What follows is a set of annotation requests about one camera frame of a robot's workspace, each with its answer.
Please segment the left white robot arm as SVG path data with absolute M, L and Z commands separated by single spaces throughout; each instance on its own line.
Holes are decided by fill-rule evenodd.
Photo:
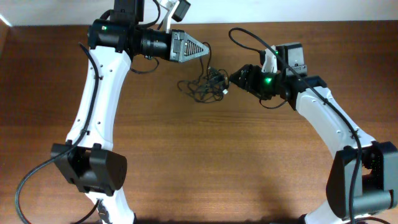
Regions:
M 51 157 L 69 184 L 95 205 L 103 223 L 134 223 L 123 184 L 127 160 L 113 151 L 113 128 L 126 75 L 136 55 L 183 63 L 209 53 L 209 48 L 183 30 L 172 29 L 190 8 L 188 1 L 157 1 L 167 11 L 159 29 L 144 23 L 143 1 L 116 1 L 88 29 L 88 73 L 76 119 L 63 144 Z

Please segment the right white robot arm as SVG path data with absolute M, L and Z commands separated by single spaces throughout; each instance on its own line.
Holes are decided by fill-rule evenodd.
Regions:
M 263 72 L 245 65 L 230 81 L 261 101 L 280 96 L 313 126 L 330 151 L 326 201 L 302 215 L 299 223 L 357 223 L 397 207 L 397 148 L 364 132 L 319 76 Z

